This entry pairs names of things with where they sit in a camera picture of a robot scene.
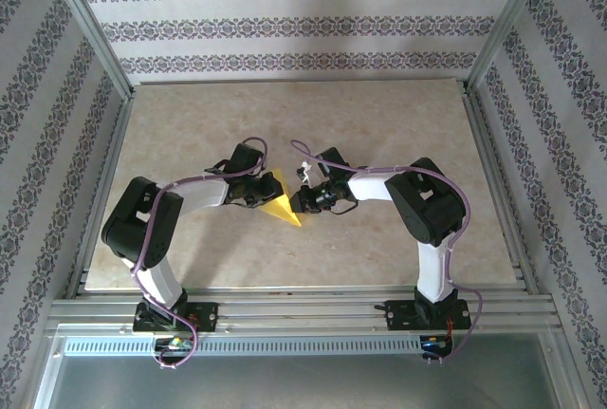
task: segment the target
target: marble tabletop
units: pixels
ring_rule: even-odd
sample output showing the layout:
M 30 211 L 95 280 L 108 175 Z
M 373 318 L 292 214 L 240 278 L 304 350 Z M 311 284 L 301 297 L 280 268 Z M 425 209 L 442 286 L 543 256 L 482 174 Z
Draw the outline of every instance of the marble tabletop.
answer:
M 302 156 L 336 146 L 351 165 L 431 158 L 469 196 L 472 220 L 455 246 L 453 279 L 513 283 L 514 275 L 481 161 L 454 80 L 145 85 L 136 95 L 106 218 L 137 176 L 164 184 L 228 158 L 260 136 L 268 169 L 292 192 Z M 300 215 L 297 228 L 259 210 L 220 207 L 180 218 L 169 261 L 185 288 L 414 284 L 417 246 L 392 202 L 350 214 Z M 130 289 L 128 269 L 98 240 L 86 289 Z

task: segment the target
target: yellow triangular object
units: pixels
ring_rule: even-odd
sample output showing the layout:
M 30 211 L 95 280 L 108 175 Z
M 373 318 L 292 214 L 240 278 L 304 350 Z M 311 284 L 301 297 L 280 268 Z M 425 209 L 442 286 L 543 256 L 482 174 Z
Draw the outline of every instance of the yellow triangular object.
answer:
M 274 200 L 269 201 L 266 205 L 262 205 L 259 209 L 262 212 L 270 213 L 272 216 L 280 217 L 283 221 L 286 221 L 294 226 L 301 227 L 302 223 L 297 216 L 291 210 L 291 204 L 289 202 L 289 193 L 286 188 L 285 177 L 283 177 L 283 171 L 281 169 L 272 170 L 272 174 L 283 186 L 283 195 L 276 197 Z

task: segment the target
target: metal vent grille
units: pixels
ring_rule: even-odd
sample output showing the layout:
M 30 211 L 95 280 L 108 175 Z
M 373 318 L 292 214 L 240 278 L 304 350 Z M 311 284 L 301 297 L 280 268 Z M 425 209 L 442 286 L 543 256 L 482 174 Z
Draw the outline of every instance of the metal vent grille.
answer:
M 152 338 L 68 338 L 65 355 L 147 356 L 154 350 Z M 310 355 L 392 355 L 419 354 L 418 336 L 399 335 L 377 338 L 204 338 L 196 356 L 310 356 Z

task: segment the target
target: patterned wallpaper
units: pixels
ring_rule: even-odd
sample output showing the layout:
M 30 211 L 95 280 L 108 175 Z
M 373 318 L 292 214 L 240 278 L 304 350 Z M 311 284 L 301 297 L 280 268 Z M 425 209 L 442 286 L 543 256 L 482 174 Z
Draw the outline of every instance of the patterned wallpaper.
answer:
M 527 0 L 478 98 L 591 407 L 607 407 L 607 0 Z
M 506 0 L 88 0 L 131 81 L 463 79 Z
M 0 0 L 0 408 L 21 407 L 121 99 L 65 0 Z

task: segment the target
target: purple cable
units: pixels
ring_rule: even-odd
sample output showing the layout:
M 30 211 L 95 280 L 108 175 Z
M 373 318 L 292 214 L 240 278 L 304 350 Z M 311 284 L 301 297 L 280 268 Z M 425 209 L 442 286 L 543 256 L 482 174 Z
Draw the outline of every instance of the purple cable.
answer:
M 260 157 L 260 159 L 257 161 L 257 164 L 255 164 L 250 169 L 247 169 L 242 172 L 235 173 L 235 174 L 199 175 L 197 177 L 188 177 L 188 178 L 179 179 L 178 181 L 174 181 L 173 183 L 170 183 L 170 184 L 166 185 L 164 188 L 162 188 L 156 195 L 156 198 L 154 199 L 154 203 L 152 204 L 152 209 L 150 210 L 150 217 L 148 219 L 147 228 L 145 230 L 145 237 L 143 238 L 143 245 L 141 246 L 141 251 L 139 252 L 139 257 L 137 259 L 137 262 L 131 269 L 131 277 L 135 281 L 135 284 L 137 284 L 138 287 L 141 289 L 143 296 L 145 298 L 147 298 L 152 305 L 154 305 L 155 307 L 157 307 L 158 309 L 160 309 L 167 315 L 173 317 L 174 319 L 178 320 L 179 322 L 181 322 L 182 324 L 187 326 L 192 331 L 192 335 L 193 335 L 192 348 L 190 349 L 190 352 L 188 352 L 188 354 L 180 361 L 178 361 L 176 363 L 167 364 L 166 362 L 164 362 L 162 360 L 162 354 L 160 354 L 159 360 L 157 360 L 157 361 L 160 363 L 160 366 L 162 366 L 162 367 L 175 369 L 178 366 L 180 366 L 181 364 L 185 363 L 187 360 L 189 360 L 198 347 L 198 332 L 196 331 L 196 327 L 191 322 L 189 322 L 187 319 L 184 319 L 183 317 L 179 316 L 178 314 L 175 314 L 170 309 L 168 309 L 167 307 L 162 305 L 158 300 L 156 300 L 152 296 L 152 294 L 150 292 L 148 292 L 146 290 L 146 288 L 141 284 L 141 281 L 139 281 L 139 278 L 138 278 L 138 273 L 141 270 L 141 267 L 143 266 L 143 261 L 145 260 L 145 254 L 147 253 L 148 248 L 150 247 L 150 240 L 152 239 L 152 230 L 154 229 L 154 223 L 156 221 L 158 203 L 160 203 L 160 199 L 162 198 L 163 195 L 170 192 L 172 189 L 174 189 L 178 185 L 197 183 L 197 182 L 208 181 L 208 180 L 212 180 L 212 179 L 242 177 L 244 175 L 250 174 L 251 172 L 254 172 L 257 169 L 261 168 L 263 170 L 264 164 L 266 163 L 266 158 L 267 158 L 267 143 L 265 140 L 263 140 L 262 138 L 259 138 L 259 137 L 249 137 L 247 139 L 244 139 L 243 143 L 247 143 L 248 141 L 252 141 L 252 140 L 261 142 L 261 144 L 264 146 L 264 153 Z
M 293 139 L 291 141 L 291 146 L 293 148 L 295 148 L 297 151 L 299 151 L 300 153 L 302 153 L 303 155 L 305 155 L 306 157 L 308 157 L 308 161 L 315 160 L 316 162 L 319 162 L 324 165 L 329 165 L 331 167 L 347 170 L 350 172 L 356 172 L 358 174 L 389 174 L 389 173 L 417 172 L 419 174 L 428 175 L 429 177 L 434 177 L 434 178 L 439 179 L 440 181 L 443 181 L 444 183 L 448 184 L 460 196 L 460 198 L 464 202 L 464 209 L 466 211 L 466 216 L 464 217 L 464 222 L 462 223 L 462 227 L 460 228 L 460 230 L 457 231 L 455 233 L 455 235 L 447 243 L 447 251 L 445 252 L 445 275 L 447 276 L 447 281 L 454 288 L 457 288 L 458 290 L 462 290 L 464 292 L 471 292 L 474 295 L 476 295 L 478 298 L 478 308 L 476 310 L 476 315 L 474 316 L 474 319 L 472 320 L 470 328 L 468 329 L 468 331 L 466 332 L 466 335 L 464 336 L 464 339 L 455 348 L 455 350 L 453 350 L 450 353 L 450 355 L 448 355 L 447 357 L 445 357 L 443 359 L 443 363 L 446 363 L 449 360 L 451 360 L 455 355 L 457 355 L 462 350 L 464 345 L 466 345 L 466 343 L 468 342 L 468 339 L 469 339 L 470 335 L 472 334 L 472 330 L 474 330 L 474 328 L 476 327 L 476 324 L 478 323 L 478 320 L 481 317 L 481 312 L 483 311 L 483 295 L 481 295 L 481 292 L 478 289 L 459 286 L 459 285 L 453 283 L 453 281 L 451 280 L 450 265 L 451 265 L 452 248 L 453 248 L 453 245 L 455 244 L 455 242 L 466 231 L 466 229 L 468 228 L 468 225 L 470 223 L 470 202 L 469 202 L 468 198 L 466 197 L 466 195 L 464 194 L 464 191 L 462 191 L 462 189 L 459 186 L 457 186 L 453 181 L 451 181 L 447 177 L 445 177 L 441 174 L 438 174 L 436 172 L 433 172 L 432 170 L 422 169 L 420 167 L 411 167 L 409 165 L 396 166 L 396 167 L 382 167 L 382 168 L 367 167 L 364 169 L 360 169 L 360 168 L 356 168 L 356 167 L 350 167 L 349 165 L 342 165 L 342 164 L 337 164 L 335 162 L 329 162 L 327 160 L 312 156 L 312 152 L 310 151 L 310 148 L 300 140 Z

